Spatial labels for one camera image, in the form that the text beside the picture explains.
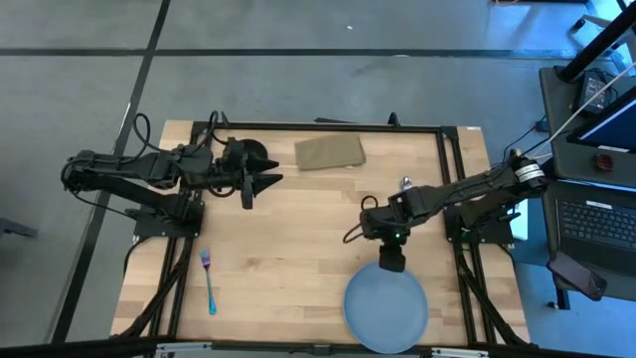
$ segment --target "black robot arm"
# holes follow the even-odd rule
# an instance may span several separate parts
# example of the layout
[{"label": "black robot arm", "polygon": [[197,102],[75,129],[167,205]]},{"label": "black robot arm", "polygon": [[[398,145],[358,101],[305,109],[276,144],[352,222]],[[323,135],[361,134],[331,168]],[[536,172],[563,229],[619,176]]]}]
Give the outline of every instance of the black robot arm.
[{"label": "black robot arm", "polygon": [[424,224],[445,207],[460,203],[463,225],[470,228],[504,207],[541,195],[548,183],[537,162],[513,157],[499,168],[448,185],[406,186],[389,197],[388,205],[361,211],[363,236],[383,241],[380,248],[383,269],[403,271],[400,246],[406,243],[410,228]]},{"label": "black robot arm", "polygon": [[[267,151],[255,140],[228,138],[223,155],[213,160],[212,151],[201,145],[180,145],[167,151],[135,157],[115,157],[83,150],[69,159],[62,170],[62,182],[75,195],[103,190],[142,205],[126,210],[137,221],[135,235],[195,237],[203,219],[203,203],[194,205],[192,191],[207,189],[218,197],[241,191],[245,209],[252,208],[258,193],[282,179],[280,174],[263,174],[278,166],[267,159]],[[157,189],[174,188],[176,194],[161,194],[127,179],[141,180]],[[230,191],[221,193],[223,188]]]}]

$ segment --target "cloth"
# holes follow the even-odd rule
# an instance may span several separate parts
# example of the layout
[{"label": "cloth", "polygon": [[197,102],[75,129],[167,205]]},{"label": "cloth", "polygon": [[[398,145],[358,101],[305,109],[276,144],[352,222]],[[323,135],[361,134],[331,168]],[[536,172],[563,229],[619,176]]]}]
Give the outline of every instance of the cloth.
[{"label": "cloth", "polygon": [[300,170],[362,165],[365,150],[356,133],[327,135],[295,143],[296,165]]}]

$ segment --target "gray floor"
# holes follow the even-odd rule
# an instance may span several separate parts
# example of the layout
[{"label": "gray floor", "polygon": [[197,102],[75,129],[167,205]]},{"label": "gray floor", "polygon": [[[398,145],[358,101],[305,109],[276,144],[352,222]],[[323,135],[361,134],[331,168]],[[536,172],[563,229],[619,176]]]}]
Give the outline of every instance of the gray floor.
[{"label": "gray floor", "polygon": [[[159,5],[159,0],[111,1],[107,6],[99,1],[1,0],[0,48],[145,48]],[[605,5],[596,4],[611,14]],[[400,0],[391,6],[357,0],[275,0],[267,6],[246,0],[181,0],[171,4],[159,47],[571,51],[597,32],[587,27],[575,36],[566,33],[585,11],[582,5],[563,4],[495,8],[486,0]],[[4,236],[0,241],[0,346],[48,339],[90,214],[88,205],[62,191],[59,170],[80,149],[111,149],[140,64],[137,57],[0,57],[5,168],[0,216],[40,230],[36,240]],[[224,110],[230,120],[324,116],[375,123],[396,111],[404,123],[482,126],[491,162],[496,162],[503,147],[544,114],[538,69],[562,64],[468,58],[155,58],[139,110],[150,116],[155,142],[166,119],[204,120],[212,109]],[[611,63],[598,65],[612,69]],[[520,146],[541,138],[533,134]],[[131,138],[127,150],[137,147]],[[111,205],[127,206],[121,200]],[[106,214],[70,340],[107,336],[131,231],[131,222]],[[548,272],[519,266],[518,276],[534,342],[636,355],[629,339],[636,334],[629,328],[636,304],[594,303],[575,295],[571,312],[554,312],[544,307],[553,299]]]}]

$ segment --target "cable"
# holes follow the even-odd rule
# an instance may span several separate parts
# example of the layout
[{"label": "cable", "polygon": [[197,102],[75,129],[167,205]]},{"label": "cable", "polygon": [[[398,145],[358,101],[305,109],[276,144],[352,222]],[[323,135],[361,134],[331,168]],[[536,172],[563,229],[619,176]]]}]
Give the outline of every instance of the cable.
[{"label": "cable", "polygon": [[74,197],[76,197],[76,199],[80,200],[81,202],[87,203],[87,204],[89,204],[89,205],[93,205],[94,207],[97,207],[97,208],[103,208],[103,209],[106,209],[106,210],[111,211],[111,212],[113,212],[113,213],[117,213],[117,214],[119,214],[119,215],[123,215],[123,216],[125,216],[126,218],[129,218],[129,219],[135,220],[135,218],[131,217],[130,215],[128,215],[128,214],[126,214],[126,213],[124,213],[124,212],[120,212],[120,211],[118,211],[118,210],[115,210],[115,209],[109,208],[109,207],[107,207],[107,206],[105,206],[105,205],[101,205],[101,204],[97,204],[97,203],[92,203],[92,202],[90,202],[90,201],[88,201],[88,200],[86,200],[86,199],[84,199],[84,198],[81,198],[81,197],[80,197],[77,193],[75,193],[75,192],[73,192],[73,191],[71,191],[71,194],[73,194],[73,196],[74,196]]},{"label": "cable", "polygon": [[[229,126],[230,123],[228,122],[228,118],[226,117],[226,115],[222,112],[221,116],[222,116],[222,121],[224,125]],[[137,126],[137,120],[139,118],[142,118],[146,122],[146,137],[145,138],[141,135],[141,132],[139,132],[139,127]],[[195,154],[197,151],[199,151],[199,149],[201,149],[204,145],[206,145],[206,143],[210,140],[211,137],[213,137],[220,144],[223,144],[223,145],[228,144],[226,141],[220,140],[215,136],[215,126],[217,125],[218,121],[219,121],[219,113],[216,110],[213,110],[212,113],[210,113],[210,117],[208,119],[208,128],[207,128],[206,136],[203,138],[201,142],[199,142],[199,144],[197,144],[197,146],[191,152],[183,153],[183,156],[191,156]],[[132,129],[134,130],[135,135],[137,135],[137,138],[139,138],[139,140],[143,143],[144,146],[142,149],[149,147],[160,153],[171,152],[170,150],[161,149],[158,146],[150,143],[150,119],[148,118],[146,114],[139,112],[135,115],[135,118],[132,121]]]},{"label": "cable", "polygon": [[[539,121],[544,120],[544,118],[546,118],[546,115],[545,115],[545,114],[544,114],[544,116],[543,116],[541,119],[539,119]],[[501,160],[501,162],[502,162],[502,163],[505,163],[505,162],[506,162],[506,156],[507,156],[507,154],[508,154],[508,148],[510,148],[511,146],[513,146],[513,145],[517,144],[520,140],[524,139],[524,138],[526,137],[526,135],[530,134],[530,132],[532,132],[532,131],[533,131],[533,129],[535,129],[535,128],[534,128],[534,127],[532,127],[532,128],[530,128],[530,129],[528,129],[528,131],[527,131],[527,132],[525,132],[522,136],[520,136],[517,140],[515,140],[514,142],[512,142],[512,143],[508,144],[508,145],[506,146],[506,148],[504,148],[504,157],[503,157],[503,158],[502,158],[502,160]]]},{"label": "cable", "polygon": [[508,257],[510,258],[510,261],[513,262],[513,266],[515,265],[515,259],[513,258],[513,255],[510,253],[510,250],[506,249],[506,247],[503,244],[497,244],[497,246],[504,251],[504,253],[506,253],[506,255],[508,255]]},{"label": "cable", "polygon": [[[572,132],[572,130],[571,130],[571,129],[568,129],[568,130],[565,130],[565,131],[561,132],[559,135],[568,134],[568,133],[570,133],[570,132]],[[538,146],[540,146],[540,145],[542,145],[543,143],[545,143],[546,141],[548,141],[548,139],[549,139],[549,138],[546,138],[546,139],[544,139],[544,140],[540,141],[539,143],[537,143],[537,144],[533,145],[530,149],[528,149],[528,150],[526,150],[525,152],[521,153],[521,155],[526,155],[526,154],[527,154],[528,152],[530,152],[531,150],[533,150],[533,149],[537,148]]]},{"label": "cable", "polygon": [[[597,75],[598,75],[598,77],[600,78],[600,80],[601,80],[601,81],[603,81],[606,85],[607,85],[607,83],[608,83],[608,80],[607,80],[607,78],[606,78],[605,76],[610,76],[610,77],[612,77],[612,78],[615,78],[615,77],[616,77],[615,75],[613,75],[613,74],[609,73],[608,71],[604,71],[604,70],[602,70],[602,69],[600,69],[600,68],[593,68],[593,69],[589,69],[588,71],[590,71],[590,72],[594,72],[595,74],[597,74]],[[614,86],[610,86],[610,87],[609,87],[609,90],[610,90],[610,95],[609,95],[609,100],[610,100],[610,101],[612,101],[612,100],[613,100],[613,99],[612,99],[612,95],[613,95],[613,94],[614,94],[614,95],[616,95],[616,98],[618,98],[618,97],[619,97],[619,95],[618,95],[618,90],[617,90],[617,89],[615,89],[615,88],[614,88]]]},{"label": "cable", "polygon": [[[361,210],[361,211],[362,211],[362,210],[365,210],[365,202],[366,202],[367,200],[369,200],[369,199],[372,199],[372,200],[374,201],[374,203],[376,204],[376,206],[375,206],[375,207],[376,207],[376,208],[378,208],[378,205],[379,205],[379,203],[378,203],[378,199],[377,199],[375,196],[373,196],[373,195],[367,195],[367,196],[365,196],[364,198],[362,198],[362,201],[360,202],[360,210]],[[358,235],[356,235],[356,236],[352,237],[351,239],[347,239],[347,238],[348,238],[348,237],[349,237],[349,236],[350,236],[350,235],[351,235],[354,231],[356,231],[356,229],[360,228],[361,226],[362,226],[362,224],[358,224],[358,225],[356,225],[355,227],[351,228],[351,230],[349,230],[349,231],[347,232],[347,234],[345,234],[345,236],[342,238],[342,242],[343,242],[344,244],[349,244],[349,243],[351,243],[352,241],[354,241],[354,240],[358,239],[360,236],[362,236],[362,235],[363,235],[363,233],[360,233],[360,234],[358,234]]]},{"label": "cable", "polygon": [[543,155],[539,155],[539,156],[533,157],[533,160],[544,159],[544,158],[548,158],[550,156],[553,156],[553,154],[552,153],[547,153],[547,154],[543,154]]},{"label": "cable", "polygon": [[535,154],[539,153],[542,149],[544,149],[544,147],[547,144],[550,144],[550,142],[552,142],[566,127],[567,125],[573,121],[576,116],[581,113],[583,111],[584,108],[586,108],[590,103],[592,103],[594,101],[595,98],[597,98],[601,93],[603,93],[605,90],[607,90],[608,88],[610,88],[612,85],[614,85],[614,83],[616,81],[618,81],[618,79],[622,78],[625,74],[627,74],[631,69],[633,69],[634,67],[636,67],[636,62],[634,62],[633,64],[631,64],[627,69],[625,69],[623,72],[621,72],[620,74],[618,74],[617,77],[615,77],[614,79],[612,79],[612,81],[610,81],[609,83],[607,83],[602,89],[600,89],[597,93],[595,93],[590,99],[587,100],[587,102],[582,105],[579,109],[577,109],[574,114],[565,121],[565,123],[556,130],[555,134],[553,134],[550,138],[548,138],[548,141],[545,142],[541,147],[539,147],[539,149],[537,149],[537,151],[535,152]]},{"label": "cable", "polygon": [[237,190],[237,188],[236,188],[235,186],[233,186],[233,187],[230,189],[230,191],[229,191],[229,192],[227,192],[227,193],[219,193],[219,192],[215,191],[215,189],[214,189],[214,188],[212,188],[212,187],[208,188],[208,190],[210,191],[210,193],[211,193],[212,195],[216,196],[217,198],[228,198],[231,194],[233,194],[233,193],[234,193],[234,191],[236,191],[236,190]]},{"label": "cable", "polygon": [[139,238],[139,240],[134,243],[130,249],[128,249],[128,252],[126,253],[126,258],[123,260],[123,276],[126,277],[126,271],[128,270],[128,260],[130,259],[130,254],[132,254],[132,252],[135,250],[136,247],[138,247],[139,245],[143,244],[146,242],[148,238]]},{"label": "cable", "polygon": [[519,0],[512,0],[512,1],[510,1],[508,4],[502,4],[502,3],[500,3],[499,1],[500,1],[500,0],[495,0],[495,3],[497,4],[497,6],[502,6],[502,7],[510,6],[510,5],[515,5],[517,2],[519,2]]},{"label": "cable", "polygon": [[345,236],[342,238],[342,242],[343,242],[343,244],[349,244],[349,243],[351,243],[352,241],[354,241],[354,240],[358,239],[360,236],[362,236],[362,235],[363,235],[363,233],[360,233],[360,234],[358,234],[358,235],[356,235],[356,236],[352,237],[351,239],[347,239],[347,238],[349,238],[349,236],[350,236],[350,235],[351,235],[354,231],[356,231],[356,229],[360,228],[361,226],[362,226],[362,224],[358,223],[358,225],[356,225],[355,227],[351,228],[351,230],[350,230],[350,231],[348,231],[348,232],[347,232],[347,234],[345,234]]},{"label": "cable", "polygon": [[64,180],[64,173],[67,171],[67,168],[69,168],[69,166],[71,166],[71,165],[73,165],[75,163],[81,162],[81,161],[83,161],[83,160],[78,160],[78,159],[70,160],[69,162],[67,162],[67,164],[64,165],[64,167],[62,167],[62,172],[60,172],[60,180],[62,181],[62,185],[64,186],[64,190],[69,190],[71,192],[71,194],[73,194],[73,196],[76,197],[76,199],[80,200],[83,203],[86,203],[86,204],[89,204],[89,205],[93,205],[94,207],[97,207],[97,208],[103,208],[105,210],[111,211],[113,213],[116,213],[116,214],[125,216],[126,218],[130,218],[130,219],[134,220],[133,217],[131,217],[130,215],[128,215],[128,214],[126,214],[124,212],[120,212],[118,210],[111,209],[111,208],[109,208],[107,206],[104,206],[104,205],[101,205],[101,204],[92,203],[92,202],[80,197],[80,195],[78,195],[78,192],[73,191],[73,190],[71,190],[69,188],[69,185]]},{"label": "cable", "polygon": [[[226,128],[228,128],[228,127],[230,126],[230,122],[228,121],[228,118],[226,117],[226,114],[225,114],[224,112],[221,112],[221,121],[223,122],[223,125],[224,125]],[[214,123],[213,123],[213,126],[212,126],[212,129],[210,129],[210,132],[212,133],[212,137],[213,137],[213,138],[214,138],[214,139],[215,139],[215,140],[216,140],[219,144],[227,145],[227,144],[228,144],[228,142],[227,142],[227,141],[225,141],[225,140],[220,140],[220,139],[218,139],[218,138],[215,136],[215,134],[214,134],[214,129],[215,129],[216,125],[217,125],[217,123],[216,123],[216,122],[214,122]]]}]

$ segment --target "blue fork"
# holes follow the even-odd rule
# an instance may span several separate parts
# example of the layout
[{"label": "blue fork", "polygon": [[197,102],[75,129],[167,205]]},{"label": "blue fork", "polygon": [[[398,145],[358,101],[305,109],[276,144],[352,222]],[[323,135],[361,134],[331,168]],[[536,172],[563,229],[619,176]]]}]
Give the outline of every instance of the blue fork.
[{"label": "blue fork", "polygon": [[210,314],[217,314],[217,306],[215,305],[215,299],[212,297],[212,284],[210,283],[210,253],[208,249],[200,249],[199,256],[201,257],[201,263],[206,270],[206,281],[208,282],[208,301],[210,302]]}]

